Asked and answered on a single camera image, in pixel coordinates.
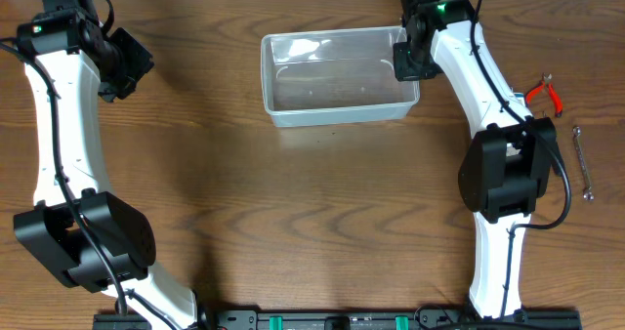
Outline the clear plastic container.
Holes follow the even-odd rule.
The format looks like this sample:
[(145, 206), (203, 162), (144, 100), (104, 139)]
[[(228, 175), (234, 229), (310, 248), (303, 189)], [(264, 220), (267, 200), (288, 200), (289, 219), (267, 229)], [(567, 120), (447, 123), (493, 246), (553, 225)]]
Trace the clear plastic container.
[(399, 26), (266, 35), (261, 42), (264, 107), (278, 128), (404, 118), (420, 100), (417, 82), (396, 80)]

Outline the white blue cardboard box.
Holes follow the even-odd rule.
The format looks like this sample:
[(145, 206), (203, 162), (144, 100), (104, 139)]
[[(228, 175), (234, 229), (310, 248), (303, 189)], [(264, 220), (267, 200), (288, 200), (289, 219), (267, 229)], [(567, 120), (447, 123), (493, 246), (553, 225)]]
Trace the white blue cardboard box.
[(522, 105), (525, 105), (523, 93), (514, 93), (514, 96)]

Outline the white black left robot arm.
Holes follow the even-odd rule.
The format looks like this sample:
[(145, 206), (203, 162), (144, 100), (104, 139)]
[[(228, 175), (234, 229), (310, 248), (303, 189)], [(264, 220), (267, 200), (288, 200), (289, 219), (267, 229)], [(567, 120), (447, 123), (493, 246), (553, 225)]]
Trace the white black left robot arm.
[(212, 329), (195, 292), (156, 260), (152, 228), (117, 197), (104, 163), (98, 105), (131, 95), (151, 53), (93, 0), (42, 0), (4, 51), (25, 67), (36, 107), (33, 207), (14, 217), (19, 243), (63, 286), (112, 297), (97, 329)]

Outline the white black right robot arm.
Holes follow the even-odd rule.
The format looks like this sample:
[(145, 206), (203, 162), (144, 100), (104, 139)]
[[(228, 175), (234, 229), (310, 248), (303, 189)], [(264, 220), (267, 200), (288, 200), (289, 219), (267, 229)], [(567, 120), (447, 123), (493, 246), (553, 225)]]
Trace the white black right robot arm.
[(513, 93), (470, 0), (400, 2), (406, 39), (393, 46), (396, 80), (445, 75), (469, 122), (458, 186), (476, 226), (471, 307), (482, 320), (510, 319), (521, 309), (524, 228), (561, 163), (555, 126)]

